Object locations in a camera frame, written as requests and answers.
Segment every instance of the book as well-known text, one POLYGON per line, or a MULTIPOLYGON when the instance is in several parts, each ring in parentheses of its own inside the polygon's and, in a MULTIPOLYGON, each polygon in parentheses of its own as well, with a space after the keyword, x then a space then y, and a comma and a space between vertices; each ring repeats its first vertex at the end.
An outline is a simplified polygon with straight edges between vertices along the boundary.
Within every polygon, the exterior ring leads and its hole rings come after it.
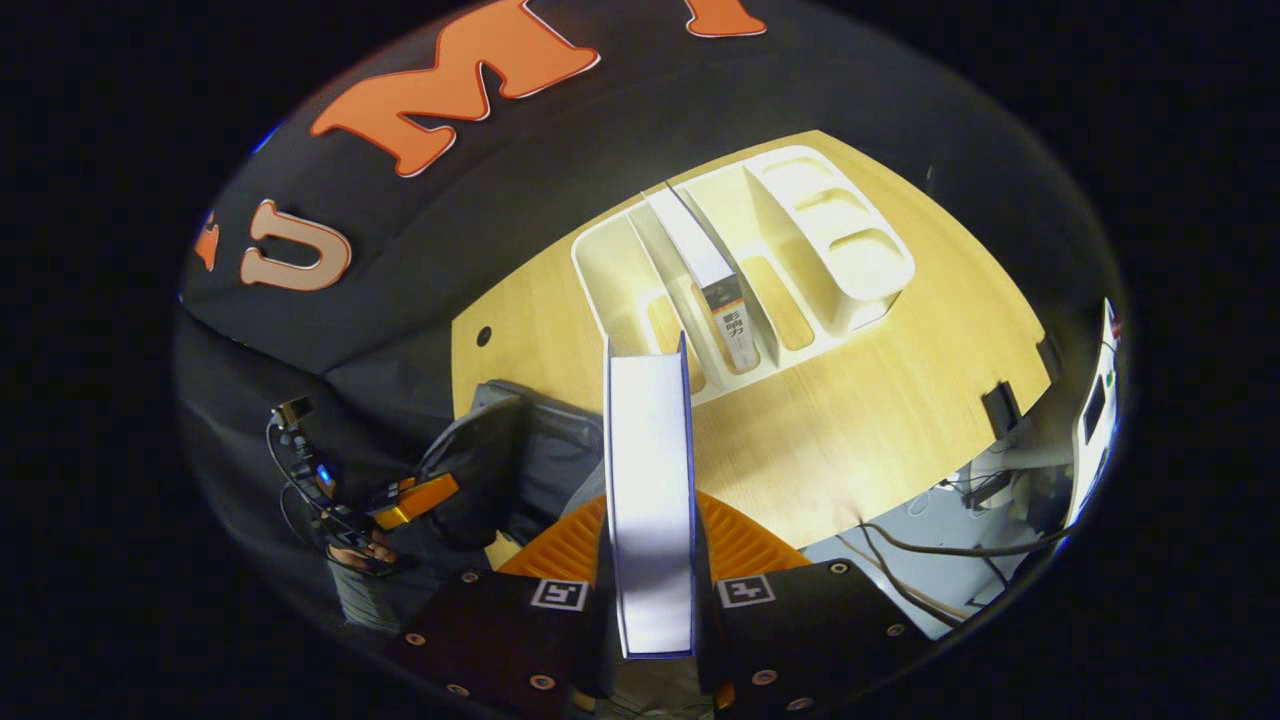
POLYGON ((716 329, 724 340, 733 369, 742 372, 754 368, 759 355, 751 340, 751 318, 746 311, 737 273, 698 217, 669 184, 653 195, 645 195, 645 201, 658 215, 663 231, 694 275, 694 283, 712 311, 716 329))
POLYGON ((604 360, 604 477, 625 659, 694 653, 695 496, 685 334, 604 360))

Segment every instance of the black cable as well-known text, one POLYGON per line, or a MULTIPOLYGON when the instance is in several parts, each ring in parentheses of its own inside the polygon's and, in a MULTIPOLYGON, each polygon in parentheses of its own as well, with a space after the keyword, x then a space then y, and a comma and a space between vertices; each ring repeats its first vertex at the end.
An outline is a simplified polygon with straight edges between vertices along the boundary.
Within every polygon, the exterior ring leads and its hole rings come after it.
MULTIPOLYGON (((280 464, 279 455, 275 454, 275 446, 271 445, 271 428, 274 428, 274 427, 275 427, 275 421, 274 421, 274 418, 273 418, 273 420, 268 420, 268 423, 266 423, 266 450, 271 455, 271 461, 275 462, 275 468, 280 471, 282 475, 284 475, 284 479, 288 480, 288 483, 289 483, 289 484, 284 486, 283 488, 280 488, 279 506, 280 506, 280 515, 284 516, 284 521, 285 521, 285 524, 289 525, 289 529, 293 530, 293 534, 297 536, 297 538, 301 539, 302 542, 307 542, 306 539, 302 538, 301 534, 298 534, 298 530, 293 527, 293 521, 289 520, 289 515, 284 511, 284 493, 291 487, 293 489, 298 491, 298 495, 302 496, 302 500, 305 500, 311 509, 317 510, 319 512, 323 512, 323 514, 328 515, 329 518, 333 518, 335 523, 338 523, 343 528, 347 528, 352 533, 364 534, 360 530, 357 530, 356 528, 352 528, 351 525, 348 525, 347 521, 343 520, 342 518, 339 518, 338 515, 335 515, 333 512, 328 512, 323 507, 319 507, 316 505, 316 502, 312 501, 310 497, 307 497, 307 493, 303 492, 301 487, 298 487, 298 482, 293 478, 293 475, 291 475, 288 471, 285 471, 284 465, 280 464)), ((323 553, 324 553, 324 559, 325 560, 328 560, 329 562, 333 562, 334 565, 338 565, 339 568, 346 568, 347 570, 351 570, 353 573, 360 573, 361 575, 365 575, 367 578, 381 579, 381 577, 379 577, 379 575, 376 575, 374 573, 370 573, 367 570, 361 570, 360 568, 353 568, 351 565, 347 565, 346 562, 339 562, 339 561, 334 560, 329 555, 329 548, 328 547, 325 547, 323 550, 323 553)))
POLYGON ((983 548, 983 550, 968 550, 968 548, 963 548, 963 547, 929 547, 927 544, 910 544, 910 543, 905 543, 905 542, 895 538, 893 536, 888 534, 888 532, 884 530, 884 528, 882 528, 882 527, 879 527, 879 525, 877 525, 874 523, 863 523, 861 525, 859 525, 859 528, 872 528, 876 532, 878 532, 879 534, 884 536, 884 539, 888 541, 888 543, 892 544, 893 547, 899 547, 901 550, 908 550, 908 551, 911 551, 911 552, 924 552, 927 555, 955 555, 955 556, 959 556, 959 557, 1004 557, 1004 556, 1007 556, 1007 555, 1023 555, 1023 553, 1027 553, 1027 552, 1034 552, 1037 550, 1042 550, 1042 548, 1050 547, 1053 543, 1056 543, 1057 541, 1060 541, 1060 539, 1065 538, 1066 536, 1069 536, 1071 533, 1071 530, 1075 529, 1075 525, 1074 524, 1073 525, 1068 525, 1066 528, 1062 528, 1061 530, 1057 530, 1056 533, 1047 534, 1047 536, 1042 537, 1041 539, 1038 539, 1036 542, 1024 543, 1024 544, 1014 544, 1014 546, 1001 547, 1001 548, 983 548))
POLYGON ((879 550, 876 548, 876 544, 872 543, 872 534, 867 532, 867 527, 865 525, 859 525, 859 528, 863 529, 863 536, 867 537, 867 544, 872 548, 872 552, 876 553, 876 560, 879 560, 881 573, 884 574, 884 577, 888 579, 890 584, 893 585, 893 589, 896 589, 897 593, 900 596, 902 596, 904 600, 906 600, 911 605, 919 607, 920 610, 928 612, 934 620, 937 620, 938 623, 942 623, 943 625, 946 625, 948 628, 959 628, 960 626, 960 621, 959 620, 956 620, 955 618, 947 615, 946 612, 942 612, 941 610, 938 610, 937 607, 933 607, 932 605, 924 602, 923 600, 916 598, 914 594, 911 594, 910 591, 908 591, 905 587, 902 587, 902 583, 897 582, 897 578, 895 578, 893 573, 890 571, 888 562, 884 562, 884 556, 881 555, 879 550))
POLYGON ((1014 471, 1015 471, 1014 469, 1006 468, 1004 470, 996 470, 995 473, 988 473, 986 475, 978 475, 977 478, 969 478, 969 480, 968 480, 969 482, 969 488, 970 488, 969 489, 969 495, 975 493, 975 492, 980 492, 982 488, 984 488, 984 487, 987 487, 987 486, 989 486, 992 483, 998 482, 1001 478, 1004 478, 1006 475, 1014 474, 1014 471), (980 486, 978 486, 978 487, 973 487, 973 482, 975 479, 983 480, 983 483, 980 486))
MULTIPOLYGON (((982 550, 982 544, 980 543, 975 544, 973 547, 975 550, 982 550)), ((1005 589, 1007 591, 1009 589, 1009 579, 1005 578, 1005 574, 1000 571, 1000 568, 996 568, 996 564, 992 562, 989 557, 983 557, 982 561, 987 564, 987 568, 991 568, 991 571, 995 573, 997 578, 1000 578, 1000 584, 1005 585, 1005 589)))
POLYGON ((284 511, 284 493, 291 489, 298 489, 298 488, 289 484, 280 487, 280 515, 284 516, 284 524, 288 525, 291 530, 293 530, 293 537, 298 538, 306 544, 311 544, 305 537, 302 537, 302 533, 300 533, 298 529, 293 527, 293 520, 289 520, 289 514, 284 511))
POLYGON ((302 489, 302 486, 300 486, 298 480, 294 479, 294 477, 291 475, 284 469, 284 465, 280 464, 280 457, 275 454, 275 446, 271 445, 271 428, 274 428, 274 427, 275 427, 274 419, 266 421, 266 450, 268 450, 268 452, 271 454, 271 460, 275 462, 275 468, 278 470, 280 470, 280 474, 284 475, 284 479, 288 480, 289 484, 292 484, 293 488, 298 491, 298 495, 301 495, 302 498, 307 501, 307 505, 310 505, 312 509, 315 509, 316 511, 319 511, 321 514, 328 515, 329 518, 333 518, 333 520, 335 523, 338 523, 339 525, 342 525, 343 528, 346 528, 347 530, 349 530, 352 533, 365 534, 362 530, 357 530, 356 528, 353 528, 349 524, 347 524, 347 521, 343 520, 342 518, 339 518, 337 512, 329 512, 324 507, 320 507, 314 500, 311 500, 310 497, 307 497, 307 493, 302 489))
POLYGON ((1011 473, 1011 471, 1012 471, 1012 470, 1009 470, 1009 469, 1004 469, 1004 470, 996 470, 995 473, 987 473, 986 475, 974 475, 974 477, 972 477, 972 478, 965 478, 965 479, 963 479, 963 480, 955 480, 955 482, 952 482, 952 480, 942 480, 942 482, 941 482, 941 483, 938 483, 938 484, 947 484, 947 486, 952 486, 952 487, 955 487, 955 486, 959 486, 960 483, 969 483, 969 487, 970 487, 970 489, 969 489, 968 492, 965 492, 965 491, 961 491, 961 492, 964 492, 965 495, 968 495, 969 492, 978 492, 979 489, 982 489, 983 487, 986 487, 986 483, 983 483, 982 486, 978 486, 977 488, 974 488, 974 487, 973 487, 973 483, 975 483, 975 482, 978 482, 978 480, 987 480, 987 482, 991 482, 991 478, 997 478, 997 477, 1000 477, 1000 475, 1004 475, 1005 473, 1011 473))

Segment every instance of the wooden table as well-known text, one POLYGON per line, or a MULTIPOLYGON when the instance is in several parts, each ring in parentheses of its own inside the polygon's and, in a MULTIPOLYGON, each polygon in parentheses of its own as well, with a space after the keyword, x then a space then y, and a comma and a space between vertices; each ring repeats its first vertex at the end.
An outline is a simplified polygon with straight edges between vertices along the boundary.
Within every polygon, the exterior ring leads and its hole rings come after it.
MULTIPOLYGON (((965 465, 996 437, 982 396, 1007 380, 1025 413, 1050 384, 1044 329, 959 222, 905 179, 810 131, 727 155, 672 184, 785 145, 824 154, 915 258, 890 313, 845 345, 694 407, 698 488, 804 547, 872 519, 965 465), (735 433, 721 432, 730 423, 735 433)), ((602 410, 603 338, 561 238, 453 320, 453 413, 479 383, 512 380, 602 410), (492 338, 479 347, 481 328, 492 338)))

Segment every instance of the floor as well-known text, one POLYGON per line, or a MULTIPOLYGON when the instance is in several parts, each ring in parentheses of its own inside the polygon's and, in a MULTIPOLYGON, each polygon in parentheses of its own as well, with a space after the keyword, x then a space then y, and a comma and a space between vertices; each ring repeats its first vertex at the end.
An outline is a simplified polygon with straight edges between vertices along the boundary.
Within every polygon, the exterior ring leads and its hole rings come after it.
MULTIPOLYGON (((954 474, 951 482, 960 488, 966 488, 968 471, 969 465, 954 474)), ((997 495, 998 505, 989 510, 970 510, 964 506, 960 491, 947 486, 934 486, 872 521, 884 528, 895 538, 913 544, 972 548, 979 543, 983 547, 1004 547, 1032 542, 1037 533, 1021 520, 1019 503, 1006 498, 1014 493, 1025 492, 1025 488, 1020 488, 1019 484, 1038 482, 1038 477, 1034 471, 1027 471, 1015 475, 1015 478, 1012 489, 997 495)), ((910 552, 891 546, 876 530, 868 532, 876 548, 884 557, 890 571, 899 582, 937 602, 973 614, 980 610, 982 603, 989 602, 1004 589, 1000 578, 982 559, 910 552)), ((851 560, 931 639, 937 639, 951 630, 899 594, 884 574, 868 560, 874 560, 876 556, 860 529, 851 528, 838 536, 810 544, 803 552, 814 562, 835 559, 851 560), (865 553, 867 557, 851 552, 841 542, 841 538, 865 553)), ((1010 578, 1024 557, 1025 555, 1015 555, 991 560, 1005 578, 1010 578)))

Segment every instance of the black bracket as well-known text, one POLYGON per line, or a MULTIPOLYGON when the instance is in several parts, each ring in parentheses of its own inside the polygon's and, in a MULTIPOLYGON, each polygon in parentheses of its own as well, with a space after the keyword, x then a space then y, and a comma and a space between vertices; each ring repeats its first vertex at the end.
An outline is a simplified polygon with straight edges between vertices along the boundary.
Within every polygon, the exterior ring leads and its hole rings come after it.
POLYGON ((801 717, 868 692, 931 641, 849 560, 717 583, 724 680, 717 717, 801 717))
POLYGON ((466 570, 387 644, 387 657, 488 710, 559 720, 584 665, 584 633, 603 610, 586 583, 466 570))
POLYGON ((1062 351, 1057 347, 1057 341, 1053 340, 1052 334, 1044 333, 1044 340, 1036 343, 1036 352, 1039 354, 1041 363, 1044 364, 1048 382, 1056 383, 1062 377, 1062 351))
POLYGON ((1014 388, 1006 380, 1000 380, 996 389, 982 396, 982 406, 987 409, 987 418, 991 420, 991 429, 996 433, 996 439, 1004 439, 1023 416, 1018 411, 1014 388))

